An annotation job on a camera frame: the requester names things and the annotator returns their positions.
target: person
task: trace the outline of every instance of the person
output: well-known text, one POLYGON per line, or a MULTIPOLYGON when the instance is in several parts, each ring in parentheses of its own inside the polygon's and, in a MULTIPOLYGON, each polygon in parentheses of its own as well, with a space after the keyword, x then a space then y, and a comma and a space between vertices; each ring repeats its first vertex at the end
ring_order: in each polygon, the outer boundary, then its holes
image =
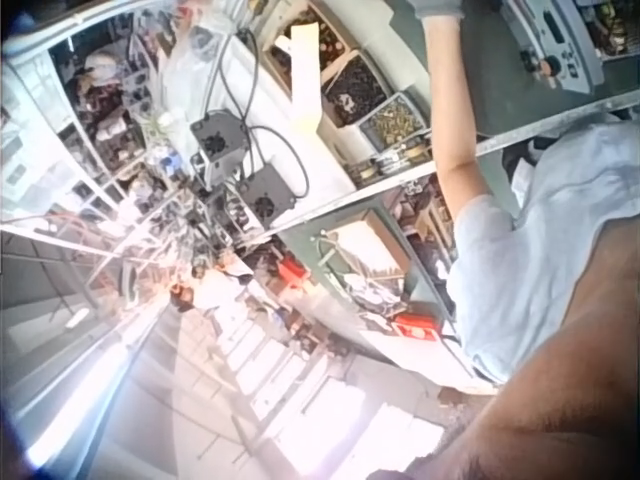
POLYGON ((433 156, 459 254, 448 284, 459 334, 502 387, 431 455, 369 479, 640 478, 640 126, 566 133, 511 218, 475 159, 462 0, 409 1, 426 32, 433 156))

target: fluorescent light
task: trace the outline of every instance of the fluorescent light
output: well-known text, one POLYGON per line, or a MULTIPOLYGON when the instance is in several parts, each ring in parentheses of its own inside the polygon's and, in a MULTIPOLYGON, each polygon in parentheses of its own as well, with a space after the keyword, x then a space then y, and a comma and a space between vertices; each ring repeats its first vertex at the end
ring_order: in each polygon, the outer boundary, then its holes
POLYGON ((89 410, 109 387, 126 358, 127 350, 122 344, 113 345, 104 352, 44 433, 27 451, 27 458, 35 468, 42 467, 64 448, 89 410))
POLYGON ((76 313, 73 314, 73 317, 71 317, 71 320, 69 320, 67 322, 67 324, 65 325, 66 328, 71 329, 74 328, 75 326, 77 326, 82 320, 84 320, 85 318, 87 318, 87 315, 89 315, 89 313, 91 312, 91 310, 89 310, 86 307, 81 308, 80 310, 78 310, 76 313))

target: hand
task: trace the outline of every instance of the hand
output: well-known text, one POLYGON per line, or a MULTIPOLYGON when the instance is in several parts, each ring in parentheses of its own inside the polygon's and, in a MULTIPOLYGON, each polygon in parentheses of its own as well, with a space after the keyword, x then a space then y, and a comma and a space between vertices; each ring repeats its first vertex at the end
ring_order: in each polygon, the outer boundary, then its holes
POLYGON ((462 0, 408 0, 416 9, 416 17, 462 18, 462 0))

